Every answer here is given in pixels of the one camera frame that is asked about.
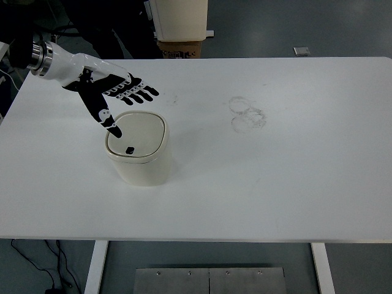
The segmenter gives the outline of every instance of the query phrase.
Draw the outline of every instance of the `table leg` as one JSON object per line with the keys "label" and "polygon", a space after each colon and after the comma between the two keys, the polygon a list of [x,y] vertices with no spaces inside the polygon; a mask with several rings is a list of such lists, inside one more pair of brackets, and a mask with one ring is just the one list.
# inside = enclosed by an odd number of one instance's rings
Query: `table leg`
{"label": "table leg", "polygon": [[100,280],[104,271],[106,252],[109,241],[96,240],[88,271],[85,294],[99,294]]}
{"label": "table leg", "polygon": [[311,243],[318,287],[321,294],[335,294],[328,256],[324,243]]}

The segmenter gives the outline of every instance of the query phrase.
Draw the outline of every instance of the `smudge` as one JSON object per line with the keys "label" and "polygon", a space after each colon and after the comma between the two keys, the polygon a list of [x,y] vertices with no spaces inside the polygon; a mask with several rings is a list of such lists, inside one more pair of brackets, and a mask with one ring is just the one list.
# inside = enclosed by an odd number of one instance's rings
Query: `smudge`
{"label": "smudge", "polygon": [[265,114],[252,106],[248,99],[237,96],[230,99],[228,107],[234,118],[233,130],[237,133],[248,133],[254,129],[262,128],[266,124]]}

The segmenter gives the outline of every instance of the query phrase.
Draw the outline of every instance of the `trash can lid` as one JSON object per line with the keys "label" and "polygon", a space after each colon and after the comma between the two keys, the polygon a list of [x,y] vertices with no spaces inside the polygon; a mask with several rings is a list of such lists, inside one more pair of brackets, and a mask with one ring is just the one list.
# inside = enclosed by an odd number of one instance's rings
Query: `trash can lid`
{"label": "trash can lid", "polygon": [[107,147],[124,157],[146,157],[154,154],[162,144],[165,135],[163,120],[154,113],[130,111],[118,117],[116,123],[122,137],[109,134]]}

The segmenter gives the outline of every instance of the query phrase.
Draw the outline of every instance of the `black cable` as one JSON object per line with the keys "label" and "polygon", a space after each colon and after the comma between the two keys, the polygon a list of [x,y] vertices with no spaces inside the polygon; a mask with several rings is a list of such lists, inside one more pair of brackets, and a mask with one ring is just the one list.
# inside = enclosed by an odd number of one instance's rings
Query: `black cable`
{"label": "black cable", "polygon": [[81,294],[81,290],[79,288],[78,282],[76,281],[75,277],[73,276],[73,274],[68,269],[67,256],[64,253],[64,251],[61,249],[60,240],[56,240],[56,245],[57,245],[57,247],[59,249],[59,254],[62,253],[63,256],[64,256],[64,260],[66,261],[66,270],[67,270],[67,272],[71,275],[73,281],[75,282],[76,288],[78,289],[79,294]]}
{"label": "black cable", "polygon": [[47,269],[39,268],[38,266],[36,266],[36,264],[35,264],[34,262],[32,262],[30,259],[28,259],[27,256],[25,256],[22,252],[20,252],[19,249],[16,248],[16,247],[13,245],[13,242],[14,242],[15,240],[16,240],[16,239],[12,239],[12,240],[11,240],[11,246],[12,246],[16,251],[18,251],[18,253],[19,253],[21,256],[24,257],[24,259],[26,259],[29,263],[31,263],[32,265],[34,265],[34,267],[35,267],[37,270],[39,270],[39,271],[46,271],[46,272],[48,273],[48,275],[50,276],[50,279],[51,279],[51,282],[52,282],[51,288],[54,289],[54,288],[55,288],[55,280],[53,279],[53,276],[49,273],[49,271],[48,271]]}
{"label": "black cable", "polygon": [[60,281],[61,281],[63,284],[66,284],[69,288],[72,288],[72,284],[71,284],[70,282],[68,282],[68,281],[61,275],[60,265],[59,265],[59,264],[60,264],[60,255],[57,254],[57,253],[50,247],[48,240],[44,240],[44,241],[45,241],[45,244],[48,246],[48,248],[52,251],[52,253],[55,254],[55,256],[57,256],[57,272],[58,272],[58,274],[59,274]]}

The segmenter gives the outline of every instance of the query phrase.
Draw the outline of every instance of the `gray floor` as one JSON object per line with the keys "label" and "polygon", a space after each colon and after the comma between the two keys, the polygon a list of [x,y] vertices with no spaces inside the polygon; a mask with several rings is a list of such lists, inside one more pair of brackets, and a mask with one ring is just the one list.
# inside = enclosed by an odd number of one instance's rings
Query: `gray floor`
{"label": "gray floor", "polygon": [[[34,4],[36,22],[48,28],[66,25],[59,2],[50,2],[58,22],[43,0]],[[215,37],[203,42],[202,58],[294,57],[292,48],[300,46],[309,47],[313,57],[392,58],[391,16],[392,1],[386,0],[209,0],[208,29],[215,30]],[[81,38],[61,37],[58,43],[70,52],[97,56]],[[84,288],[94,242],[62,243],[69,268]],[[56,259],[43,241],[18,240],[17,246],[56,276]],[[326,248],[336,293],[391,293],[391,245],[327,244]],[[164,266],[282,266],[287,293],[318,293],[308,244],[177,242],[111,242],[101,293],[132,293],[136,268]],[[43,294],[50,286],[47,273],[20,257],[10,240],[0,239],[0,294]],[[77,289],[68,288],[67,293]]]}

